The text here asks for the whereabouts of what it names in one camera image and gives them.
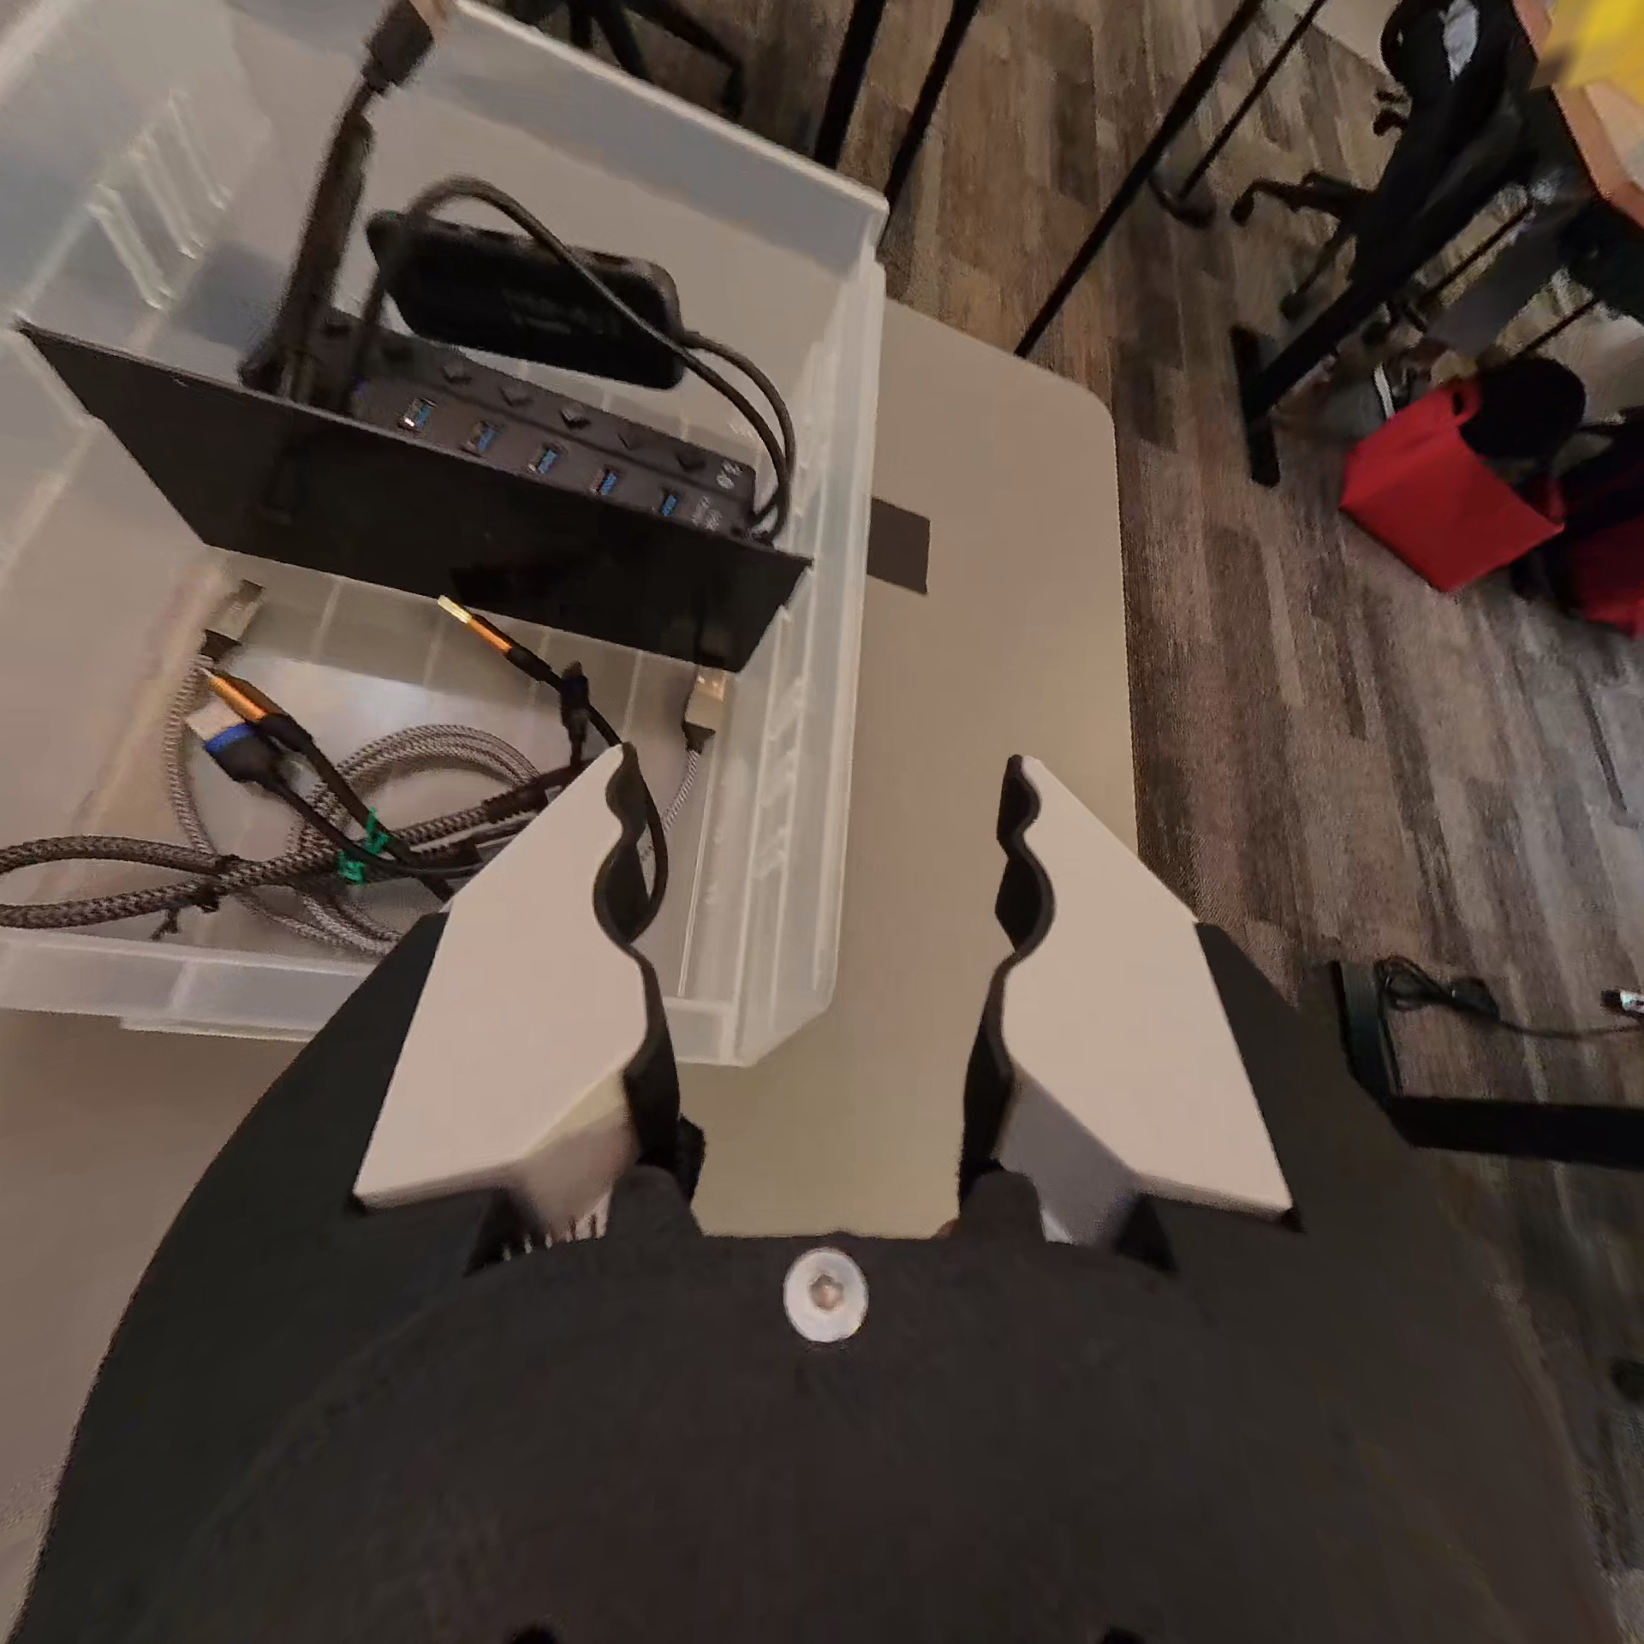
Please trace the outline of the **clear plastic bin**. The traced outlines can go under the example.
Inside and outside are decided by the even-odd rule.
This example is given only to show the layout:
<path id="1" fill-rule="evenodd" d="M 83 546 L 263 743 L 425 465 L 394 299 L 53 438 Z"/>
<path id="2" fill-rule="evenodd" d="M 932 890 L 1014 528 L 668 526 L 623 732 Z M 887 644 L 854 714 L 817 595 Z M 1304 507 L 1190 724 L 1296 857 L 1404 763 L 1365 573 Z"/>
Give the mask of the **clear plastic bin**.
<path id="1" fill-rule="evenodd" d="M 331 755 L 474 726 L 535 765 L 558 708 L 431 599 L 204 546 L 16 321 L 231 379 L 294 258 L 380 4 L 4 4 L 4 845 L 175 837 L 163 751 L 206 622 Z M 364 209 L 492 178 L 574 244 L 660 262 L 772 375 L 809 561 L 674 828 L 644 951 L 682 1062 L 752 1064 L 834 992 L 885 274 L 873 195 L 462 6 L 380 111 Z"/>

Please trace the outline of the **black bin divider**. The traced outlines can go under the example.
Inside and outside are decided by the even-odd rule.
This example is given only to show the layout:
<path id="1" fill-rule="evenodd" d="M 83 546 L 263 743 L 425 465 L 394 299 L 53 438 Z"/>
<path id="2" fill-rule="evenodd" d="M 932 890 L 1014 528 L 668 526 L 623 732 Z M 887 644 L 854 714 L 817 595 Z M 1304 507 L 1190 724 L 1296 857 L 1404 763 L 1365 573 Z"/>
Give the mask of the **black bin divider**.
<path id="1" fill-rule="evenodd" d="M 341 415 L 20 332 L 214 548 L 725 671 L 811 569 L 752 464 L 453 348 L 392 334 Z"/>

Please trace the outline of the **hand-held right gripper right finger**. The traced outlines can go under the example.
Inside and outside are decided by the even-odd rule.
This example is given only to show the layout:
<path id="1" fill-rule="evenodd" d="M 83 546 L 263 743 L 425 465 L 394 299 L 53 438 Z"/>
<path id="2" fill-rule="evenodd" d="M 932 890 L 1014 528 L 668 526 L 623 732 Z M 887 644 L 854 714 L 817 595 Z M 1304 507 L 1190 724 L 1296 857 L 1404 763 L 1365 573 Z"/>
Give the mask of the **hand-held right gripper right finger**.
<path id="1" fill-rule="evenodd" d="M 1282 1221 L 1294 1197 L 1196 914 L 1038 757 L 1010 757 L 993 972 L 965 1070 L 959 1199 L 1026 1178 L 1053 1241 L 1141 1199 Z"/>

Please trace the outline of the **slim black usb hub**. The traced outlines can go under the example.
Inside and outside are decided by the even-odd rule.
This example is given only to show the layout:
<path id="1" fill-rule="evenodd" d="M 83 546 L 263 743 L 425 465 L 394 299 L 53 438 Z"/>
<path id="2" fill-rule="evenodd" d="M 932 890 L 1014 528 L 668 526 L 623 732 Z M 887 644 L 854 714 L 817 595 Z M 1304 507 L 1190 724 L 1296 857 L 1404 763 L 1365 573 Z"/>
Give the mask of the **slim black usb hub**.
<path id="1" fill-rule="evenodd" d="M 384 287 L 409 332 L 431 342 L 654 389 L 685 379 L 676 352 L 517 233 L 431 219 Z"/>

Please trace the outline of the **red plastic bin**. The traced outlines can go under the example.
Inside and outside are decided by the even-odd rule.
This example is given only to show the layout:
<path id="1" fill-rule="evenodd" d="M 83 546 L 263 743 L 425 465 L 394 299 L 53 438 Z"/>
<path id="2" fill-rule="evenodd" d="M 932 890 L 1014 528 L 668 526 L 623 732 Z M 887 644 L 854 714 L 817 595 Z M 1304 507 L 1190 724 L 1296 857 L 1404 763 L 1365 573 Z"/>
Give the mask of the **red plastic bin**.
<path id="1" fill-rule="evenodd" d="M 1341 512 L 1431 587 L 1507 571 L 1529 599 L 1642 634 L 1642 411 L 1590 420 L 1562 362 L 1433 387 L 1345 460 Z"/>

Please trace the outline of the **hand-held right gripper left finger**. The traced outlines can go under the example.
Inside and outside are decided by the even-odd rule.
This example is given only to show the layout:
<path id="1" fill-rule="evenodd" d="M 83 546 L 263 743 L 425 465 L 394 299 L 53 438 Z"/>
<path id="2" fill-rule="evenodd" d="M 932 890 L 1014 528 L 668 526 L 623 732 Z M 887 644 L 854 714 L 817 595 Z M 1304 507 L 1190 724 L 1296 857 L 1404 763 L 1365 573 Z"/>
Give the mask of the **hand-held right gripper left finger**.
<path id="1" fill-rule="evenodd" d="M 370 1207 L 498 1190 L 562 1235 L 633 1164 L 691 1194 L 691 1125 L 638 939 L 650 792 L 601 753 L 439 916 L 357 1174 Z"/>

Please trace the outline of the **wooden work table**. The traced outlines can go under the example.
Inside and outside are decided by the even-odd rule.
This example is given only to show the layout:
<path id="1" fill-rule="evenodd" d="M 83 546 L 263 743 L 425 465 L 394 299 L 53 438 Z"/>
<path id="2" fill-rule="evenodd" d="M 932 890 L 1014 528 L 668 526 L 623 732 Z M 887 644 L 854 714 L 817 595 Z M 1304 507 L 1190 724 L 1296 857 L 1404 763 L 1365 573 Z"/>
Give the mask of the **wooden work table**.
<path id="1" fill-rule="evenodd" d="M 1445 96 L 1412 98 L 1394 150 L 1367 190 L 1323 174 L 1253 180 L 1230 207 L 1243 225 L 1259 197 L 1292 213 L 1331 215 L 1349 244 L 1341 291 L 1316 309 L 1320 260 L 1280 309 L 1282 340 L 1231 332 L 1249 475 L 1280 479 L 1271 420 L 1282 399 L 1376 315 L 1394 315 L 1423 268 L 1507 190 L 1535 205 L 1535 182 L 1558 184 L 1550 207 L 1556 266 L 1590 293 L 1641 319 L 1641 4 L 1472 4 L 1474 51 Z"/>

